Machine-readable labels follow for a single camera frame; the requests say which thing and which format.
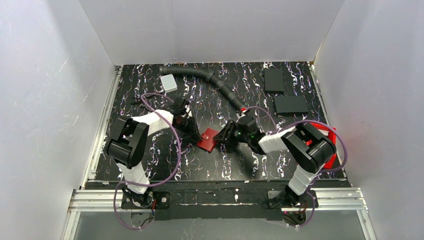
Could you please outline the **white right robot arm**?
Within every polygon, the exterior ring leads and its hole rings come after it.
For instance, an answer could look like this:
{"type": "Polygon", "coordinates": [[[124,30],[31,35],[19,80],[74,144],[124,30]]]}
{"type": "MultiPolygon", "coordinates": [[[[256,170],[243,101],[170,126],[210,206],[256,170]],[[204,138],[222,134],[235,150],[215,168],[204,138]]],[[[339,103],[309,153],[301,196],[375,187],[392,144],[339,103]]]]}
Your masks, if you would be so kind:
{"type": "Polygon", "coordinates": [[[213,139],[224,145],[245,143],[259,155],[289,151],[297,167],[285,187],[285,196],[300,198],[337,151],[333,141],[316,124],[316,121],[299,121],[286,130],[266,134],[252,116],[245,115],[237,121],[230,120],[213,139]]]}

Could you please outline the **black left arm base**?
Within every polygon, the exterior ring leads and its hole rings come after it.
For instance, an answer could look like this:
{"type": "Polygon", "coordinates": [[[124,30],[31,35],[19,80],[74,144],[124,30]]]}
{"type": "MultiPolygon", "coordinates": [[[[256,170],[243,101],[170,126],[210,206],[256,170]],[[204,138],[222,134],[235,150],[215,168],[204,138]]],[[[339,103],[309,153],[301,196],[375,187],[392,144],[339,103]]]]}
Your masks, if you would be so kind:
{"type": "Polygon", "coordinates": [[[144,194],[125,191],[120,208],[123,210],[165,210],[170,207],[170,200],[170,193],[166,191],[147,191],[144,194]]]}

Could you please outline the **red card holder wallet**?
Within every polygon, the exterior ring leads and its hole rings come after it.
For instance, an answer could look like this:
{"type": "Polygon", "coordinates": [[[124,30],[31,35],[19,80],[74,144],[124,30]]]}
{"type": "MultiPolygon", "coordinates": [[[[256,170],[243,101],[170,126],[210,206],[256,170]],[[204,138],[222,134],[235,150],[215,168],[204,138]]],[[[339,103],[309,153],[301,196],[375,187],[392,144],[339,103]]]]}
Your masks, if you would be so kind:
{"type": "Polygon", "coordinates": [[[215,146],[217,145],[217,141],[214,140],[214,137],[218,133],[219,133],[218,131],[212,128],[207,128],[206,131],[201,134],[201,141],[197,143],[197,146],[207,151],[208,153],[211,153],[213,149],[215,148],[215,146]]]}

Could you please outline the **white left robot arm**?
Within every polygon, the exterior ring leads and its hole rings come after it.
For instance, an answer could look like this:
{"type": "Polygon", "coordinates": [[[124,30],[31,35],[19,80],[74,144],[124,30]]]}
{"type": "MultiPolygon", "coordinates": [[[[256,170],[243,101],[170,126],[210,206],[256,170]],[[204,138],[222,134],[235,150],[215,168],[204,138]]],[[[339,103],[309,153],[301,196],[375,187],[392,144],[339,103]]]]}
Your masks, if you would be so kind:
{"type": "Polygon", "coordinates": [[[122,171],[131,193],[143,195],[152,186],[142,158],[149,136],[165,129],[180,132],[195,144],[202,140],[190,102],[181,97],[165,109],[136,117],[121,116],[115,123],[106,153],[122,171]]]}

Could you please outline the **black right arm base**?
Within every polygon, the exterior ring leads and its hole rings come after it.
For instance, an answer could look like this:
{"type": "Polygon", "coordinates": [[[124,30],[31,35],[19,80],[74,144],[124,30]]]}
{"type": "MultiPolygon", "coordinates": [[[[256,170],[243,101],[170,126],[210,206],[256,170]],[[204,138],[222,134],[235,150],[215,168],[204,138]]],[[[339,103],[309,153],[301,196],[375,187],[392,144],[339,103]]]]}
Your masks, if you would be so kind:
{"type": "Polygon", "coordinates": [[[314,191],[296,195],[287,188],[282,191],[271,190],[267,194],[262,206],[267,210],[288,209],[283,211],[282,219],[290,227],[301,227],[308,223],[319,207],[314,191]]]}

